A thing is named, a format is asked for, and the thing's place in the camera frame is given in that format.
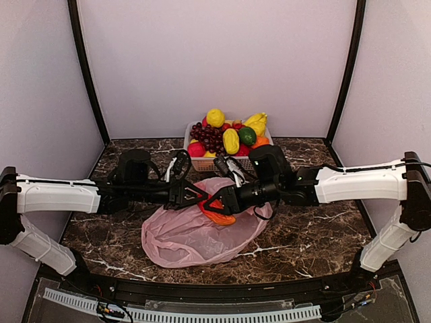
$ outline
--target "lemon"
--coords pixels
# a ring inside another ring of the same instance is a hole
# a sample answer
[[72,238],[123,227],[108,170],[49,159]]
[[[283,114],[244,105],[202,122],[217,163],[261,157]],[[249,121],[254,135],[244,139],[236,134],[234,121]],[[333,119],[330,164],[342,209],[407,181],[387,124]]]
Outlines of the lemon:
[[220,128],[225,121],[224,113],[220,109],[212,109],[207,113],[207,122],[215,128]]

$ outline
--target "black frame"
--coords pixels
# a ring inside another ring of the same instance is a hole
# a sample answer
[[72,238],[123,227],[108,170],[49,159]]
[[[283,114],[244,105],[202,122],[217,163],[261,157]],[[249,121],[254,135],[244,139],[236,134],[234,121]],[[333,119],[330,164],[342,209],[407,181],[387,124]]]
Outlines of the black frame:
[[81,66],[82,77],[86,85],[88,99],[90,100],[94,118],[96,119],[97,127],[99,128],[99,133],[102,137],[103,143],[105,145],[108,145],[110,143],[110,137],[108,134],[108,129],[106,128],[105,121],[103,119],[103,114],[102,110],[100,109],[99,101],[97,99],[96,89],[94,87],[90,66],[88,65],[84,37],[82,36],[81,23],[79,21],[77,2],[76,0],[67,0],[67,4],[69,6],[70,22],[72,26],[73,38],[75,39],[76,52],[79,59],[79,65]]
[[352,39],[350,40],[349,55],[347,56],[347,62],[345,63],[343,81],[341,82],[341,87],[339,89],[331,125],[329,126],[328,134],[326,136],[326,140],[329,145],[332,145],[335,138],[341,115],[343,114],[347,93],[349,92],[350,81],[352,80],[353,70],[355,68],[356,56],[358,55],[362,24],[364,23],[365,4],[366,0],[358,0],[356,3],[355,21],[353,24]]
[[[75,39],[75,46],[77,49],[77,55],[81,66],[81,72],[86,84],[88,97],[96,119],[100,136],[103,139],[105,146],[110,143],[110,137],[106,128],[106,124],[103,119],[102,111],[97,99],[96,90],[94,87],[90,66],[88,64],[88,58],[86,55],[86,49],[84,46],[84,38],[82,35],[81,25],[79,21],[79,12],[77,8],[77,0],[67,0],[69,5],[69,15],[71,20],[71,26],[73,30],[73,36]],[[343,80],[335,105],[333,118],[331,125],[327,133],[326,138],[321,138],[327,146],[331,157],[333,158],[337,166],[342,166],[342,163],[335,152],[332,143],[341,120],[343,108],[347,98],[347,93],[352,80],[354,66],[356,62],[356,56],[358,53],[360,36],[362,31],[362,24],[364,21],[366,0],[357,0],[356,15],[354,20],[354,27],[352,30],[352,39],[350,42],[350,49],[345,65],[345,71],[343,74]],[[372,237],[376,236],[375,228],[364,208],[362,201],[356,201],[357,207],[364,218],[365,224]],[[414,322],[419,322],[419,318],[411,298],[407,283],[405,282],[401,268],[397,260],[392,260],[384,265],[384,268],[379,271],[380,277],[389,277],[391,275],[399,275],[401,283],[405,290],[407,300],[410,306],[410,310],[413,316]],[[286,281],[280,283],[265,283],[257,285],[178,285],[178,284],[166,284],[166,283],[147,283],[143,281],[130,281],[127,279],[116,279],[113,277],[106,277],[101,275],[93,275],[100,282],[100,286],[104,292],[112,300],[120,303],[137,303],[145,304],[146,299],[158,299],[165,301],[191,301],[197,303],[203,302],[216,302],[220,303],[223,300],[226,303],[233,302],[250,302],[250,301],[270,301],[280,299],[294,298],[296,303],[313,302],[314,304],[325,305],[329,302],[334,302],[335,299],[340,298],[339,295],[333,297],[323,297],[321,293],[322,288],[326,285],[327,279],[334,279],[338,276],[343,276],[345,273],[331,275],[329,277],[320,277],[314,279],[303,279],[298,281]],[[32,300],[37,290],[39,279],[45,277],[61,282],[61,287],[65,289],[73,288],[68,286],[67,282],[61,280],[60,276],[47,266],[42,265],[38,271],[36,279],[30,296],[28,298],[26,311],[22,322],[25,323],[30,314],[30,308],[32,306]]]
[[[90,99],[90,104],[92,106],[94,118],[96,119],[100,136],[103,139],[105,145],[110,142],[110,137],[108,130],[106,128],[106,123],[103,119],[103,114],[100,109],[98,102],[96,90],[94,87],[94,82],[92,74],[90,71],[90,66],[88,64],[88,58],[86,54],[86,48],[84,44],[84,37],[82,36],[81,23],[79,20],[79,12],[77,7],[77,0],[67,0],[69,5],[69,15],[73,31],[73,37],[75,39],[76,51],[78,54],[79,64],[81,65],[81,72],[86,84],[88,98]],[[331,120],[331,125],[326,136],[326,141],[329,146],[332,145],[339,122],[341,120],[341,115],[345,106],[345,100],[347,98],[347,93],[349,92],[350,82],[352,80],[352,75],[355,67],[356,56],[358,54],[359,42],[362,32],[362,24],[364,22],[365,16],[365,5],[366,0],[357,0],[356,3],[356,14],[352,30],[352,39],[350,40],[349,54],[347,56],[347,61],[345,64],[343,80],[341,82],[340,91],[338,94],[337,103],[335,105],[334,113]]]
[[[332,275],[331,278],[342,279],[347,273]],[[378,279],[398,275],[403,287],[413,321],[420,323],[418,313],[398,260],[387,262],[379,270]],[[181,285],[167,283],[148,283],[130,281],[101,275],[92,275],[97,280],[103,295],[117,303],[127,306],[128,303],[144,306],[147,300],[175,301],[190,303],[250,303],[258,301],[277,301],[294,299],[295,304],[313,303],[322,309],[342,303],[342,295],[324,295],[327,277],[285,281],[280,283],[264,283],[252,285]],[[67,281],[61,279],[53,269],[42,265],[34,280],[22,323],[28,323],[30,310],[36,295],[40,278],[60,282],[60,288],[78,292]]]

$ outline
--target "plastic basket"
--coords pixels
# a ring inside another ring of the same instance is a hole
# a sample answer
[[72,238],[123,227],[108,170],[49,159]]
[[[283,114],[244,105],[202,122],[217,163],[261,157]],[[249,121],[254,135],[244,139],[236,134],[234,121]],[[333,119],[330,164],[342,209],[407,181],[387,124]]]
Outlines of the plastic basket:
[[[187,150],[187,147],[189,146],[189,143],[191,141],[191,138],[190,138],[191,127],[194,124],[197,124],[198,122],[199,121],[190,122],[187,125],[186,134],[184,136],[184,149],[186,149],[186,150]],[[267,137],[269,139],[269,143],[271,145],[274,144],[274,142],[272,141],[271,134],[269,133],[268,128],[266,128],[266,130],[265,130],[265,137]],[[241,163],[241,165],[246,170],[253,170],[253,166],[251,165],[251,162],[248,159],[248,157],[234,157],[234,158],[236,160],[238,160]],[[193,165],[193,168],[197,172],[214,172],[214,171],[217,170],[217,168],[214,166],[213,158],[208,158],[208,157],[192,157],[191,158],[191,163]]]

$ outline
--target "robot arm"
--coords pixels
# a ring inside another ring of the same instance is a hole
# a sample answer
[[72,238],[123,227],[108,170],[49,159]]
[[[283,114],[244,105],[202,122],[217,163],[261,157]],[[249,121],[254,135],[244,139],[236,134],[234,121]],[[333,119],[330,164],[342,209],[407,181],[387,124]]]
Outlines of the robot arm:
[[[400,201],[394,216],[357,255],[349,282],[352,288],[371,279],[411,237],[431,228],[431,181],[415,153],[405,153],[404,159],[387,164],[360,168],[327,165],[296,172],[276,146],[262,146],[252,151],[249,159],[259,179],[241,187],[221,188],[204,204],[207,210],[231,215],[254,206],[257,213],[257,207],[276,200],[303,206],[356,199]],[[210,206],[216,199],[223,209]]]
[[[106,181],[47,180],[16,174],[5,168],[0,175],[0,244],[19,248],[59,274],[67,276],[77,267],[78,253],[58,244],[22,215],[33,211],[79,211],[112,214],[126,209],[129,201],[162,204],[167,209],[182,209],[208,198],[206,192],[180,179],[189,159],[179,151],[161,180],[160,172],[146,151],[132,150],[120,157],[119,165]],[[149,168],[158,175],[148,178]]]

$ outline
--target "plastic bag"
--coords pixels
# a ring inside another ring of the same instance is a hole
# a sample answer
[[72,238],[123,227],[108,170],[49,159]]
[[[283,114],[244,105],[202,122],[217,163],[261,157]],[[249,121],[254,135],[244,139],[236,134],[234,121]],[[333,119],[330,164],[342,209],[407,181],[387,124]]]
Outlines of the plastic bag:
[[[227,178],[209,178],[196,186],[214,194],[232,184]],[[258,212],[269,217],[271,205],[266,203]],[[229,261],[267,225],[254,215],[253,208],[235,216],[235,224],[221,226],[202,214],[197,205],[180,211],[159,208],[142,225],[142,248],[152,262],[165,268]]]

